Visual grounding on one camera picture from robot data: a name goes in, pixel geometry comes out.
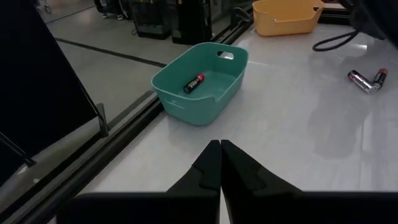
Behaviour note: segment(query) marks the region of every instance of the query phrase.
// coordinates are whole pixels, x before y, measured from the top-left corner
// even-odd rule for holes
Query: aa battery
[[[205,75],[203,73],[199,74],[197,77],[195,77],[192,81],[184,86],[184,92],[191,93],[194,89],[198,87],[199,84],[204,81],[204,79]]]
[[[348,78],[355,82],[355,84],[357,84],[357,86],[363,89],[366,93],[373,94],[377,91],[377,87],[356,70],[350,71],[348,73]]]
[[[379,70],[379,72],[377,73],[376,77],[374,77],[373,80],[373,85],[380,90],[381,87],[383,87],[383,83],[387,78],[387,74],[388,74],[388,70],[385,68],[382,68]]]

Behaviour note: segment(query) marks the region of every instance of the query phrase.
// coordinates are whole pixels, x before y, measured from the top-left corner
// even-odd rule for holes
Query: silver battery
[[[377,87],[373,85],[367,78],[363,77],[356,70],[352,70],[348,74],[348,78],[355,82],[357,86],[363,89],[366,93],[373,94],[377,92]]]

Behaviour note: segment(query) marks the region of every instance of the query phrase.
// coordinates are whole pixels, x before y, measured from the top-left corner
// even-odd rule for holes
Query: yellow plastic basket
[[[256,1],[254,25],[263,36],[306,34],[315,28],[324,7],[320,0]]]

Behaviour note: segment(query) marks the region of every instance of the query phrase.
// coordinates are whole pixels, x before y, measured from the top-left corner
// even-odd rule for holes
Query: white table surface
[[[265,38],[250,28],[236,41],[249,52],[242,87],[213,123],[161,113],[83,192],[166,191],[211,139],[231,140],[302,190],[398,190],[398,52],[364,34],[312,51],[349,31],[319,24],[311,34]],[[382,67],[389,76],[375,95],[346,76],[355,69],[373,79]]]

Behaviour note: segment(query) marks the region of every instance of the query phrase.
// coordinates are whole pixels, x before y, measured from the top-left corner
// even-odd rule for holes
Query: teal plastic basin
[[[222,52],[233,58],[219,56]],[[239,47],[198,44],[158,72],[152,86],[169,115],[194,125],[210,124],[241,87],[248,57]],[[183,87],[199,73],[205,80],[186,94]]]

